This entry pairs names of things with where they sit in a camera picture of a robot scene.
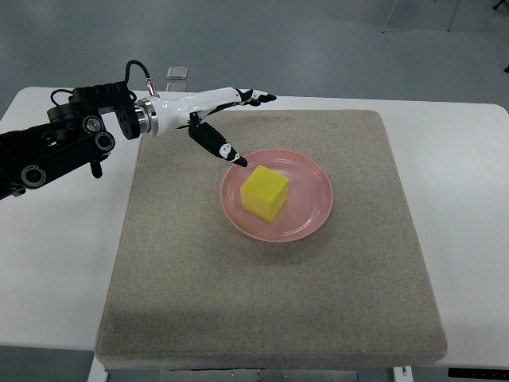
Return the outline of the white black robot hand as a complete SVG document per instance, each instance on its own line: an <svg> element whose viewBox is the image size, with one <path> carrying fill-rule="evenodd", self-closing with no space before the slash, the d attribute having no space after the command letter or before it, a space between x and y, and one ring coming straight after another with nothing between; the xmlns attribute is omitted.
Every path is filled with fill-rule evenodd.
<svg viewBox="0 0 509 382"><path fill-rule="evenodd" d="M276 99L275 95L254 89L220 88L192 93L175 100L152 95L137 102L136 112L143 134L156 137L186 128L188 135L210 154L246 167L248 161L204 119L230 107L257 107Z"/></svg>

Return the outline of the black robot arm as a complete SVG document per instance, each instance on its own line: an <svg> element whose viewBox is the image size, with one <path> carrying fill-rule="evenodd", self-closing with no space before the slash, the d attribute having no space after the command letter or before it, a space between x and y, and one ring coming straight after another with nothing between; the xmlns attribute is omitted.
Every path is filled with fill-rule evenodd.
<svg viewBox="0 0 509 382"><path fill-rule="evenodd" d="M124 136L142 130L136 96L126 82L75 88L68 102L47 111L49 122L1 134L1 198L20 196L89 165L93 177L103 175L101 162L115 148L102 115L115 113Z"/></svg>

